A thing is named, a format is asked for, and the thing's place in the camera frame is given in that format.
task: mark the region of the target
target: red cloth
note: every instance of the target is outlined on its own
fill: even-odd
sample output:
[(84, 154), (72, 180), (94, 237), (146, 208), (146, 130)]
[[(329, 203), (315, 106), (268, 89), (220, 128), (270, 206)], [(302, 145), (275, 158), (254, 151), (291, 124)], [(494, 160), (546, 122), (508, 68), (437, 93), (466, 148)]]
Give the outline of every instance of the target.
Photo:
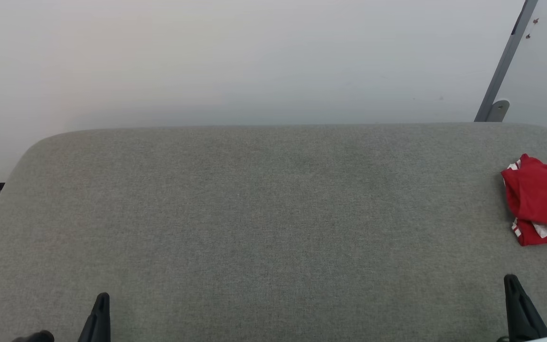
[(519, 236), (519, 242), (523, 246), (547, 243), (547, 237), (541, 238), (531, 224), (547, 223), (547, 164), (527, 154), (517, 164), (518, 170), (506, 169), (501, 175), (506, 182), (508, 206), (518, 218), (521, 235), (525, 235), (522, 241)]

